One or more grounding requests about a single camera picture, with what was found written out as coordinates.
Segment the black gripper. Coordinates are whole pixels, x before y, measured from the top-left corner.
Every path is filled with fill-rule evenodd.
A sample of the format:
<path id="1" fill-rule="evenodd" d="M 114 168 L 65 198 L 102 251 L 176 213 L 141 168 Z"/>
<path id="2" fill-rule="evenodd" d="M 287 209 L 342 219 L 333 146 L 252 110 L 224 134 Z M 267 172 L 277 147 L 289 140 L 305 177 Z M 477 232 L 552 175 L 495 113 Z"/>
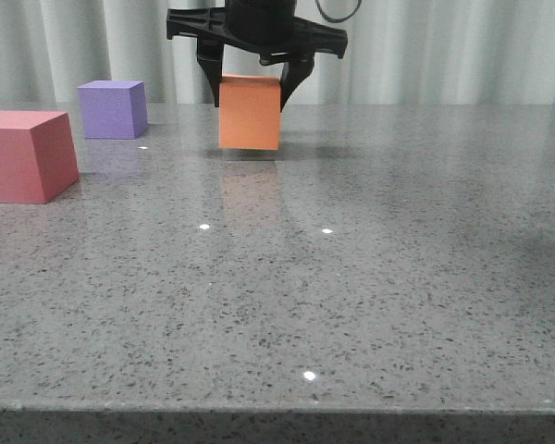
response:
<path id="1" fill-rule="evenodd" d="M 317 53 L 344 57 L 344 30 L 295 15 L 294 1 L 227 1 L 222 7 L 170 9 L 166 36 L 192 37 L 196 58 L 219 107 L 224 48 L 259 56 L 260 64 L 284 64 L 280 76 L 280 110 L 313 72 Z"/>

